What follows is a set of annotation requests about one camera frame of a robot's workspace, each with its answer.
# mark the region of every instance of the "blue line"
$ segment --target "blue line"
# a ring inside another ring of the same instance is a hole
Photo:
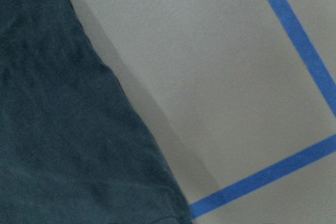
[[[268,0],[290,40],[336,116],[336,85],[307,33],[286,0]]]
[[[304,61],[313,80],[336,116],[336,85],[307,33],[286,0],[268,0],[282,26]],[[264,185],[274,182],[329,154],[336,152],[336,135],[285,158],[190,205],[195,219]]]
[[[336,152],[336,135],[191,204],[192,218],[204,215],[333,152]]]

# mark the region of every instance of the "dark cloth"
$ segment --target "dark cloth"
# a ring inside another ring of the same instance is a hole
[[[191,223],[70,0],[0,0],[0,223]]]

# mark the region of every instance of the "white surface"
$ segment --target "white surface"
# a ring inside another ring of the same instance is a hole
[[[71,1],[190,203],[336,133],[333,114],[267,0]],[[293,0],[296,13],[301,2],[310,1]],[[309,8],[299,14],[304,18]],[[330,18],[320,22],[330,26]],[[315,29],[323,27],[312,25],[308,32]],[[332,51],[321,39],[331,40],[336,29],[329,31],[309,35],[332,68]],[[336,219],[330,200],[334,160],[311,165],[196,223],[310,223],[306,212],[311,223],[332,223],[327,220]],[[313,186],[316,174],[320,184]],[[326,204],[307,202],[310,195]]]

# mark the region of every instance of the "blue tape strip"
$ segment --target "blue tape strip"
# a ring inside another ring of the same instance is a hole
[[[311,43],[308,35],[304,31],[304,28],[286,0],[268,1],[300,57],[306,64],[307,69],[327,101],[330,109],[336,116],[335,82]],[[336,135],[191,204],[190,209],[192,218],[195,219],[204,215],[207,212],[240,198],[264,185],[274,182],[333,152],[336,152]]]
[[[336,135],[191,204],[192,218],[204,215],[333,152],[336,152]]]
[[[290,40],[336,116],[336,85],[307,33],[286,0],[268,0]]]

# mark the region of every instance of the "dark gray fabric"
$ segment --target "dark gray fabric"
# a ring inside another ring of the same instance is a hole
[[[0,0],[0,223],[191,223],[69,0]]]

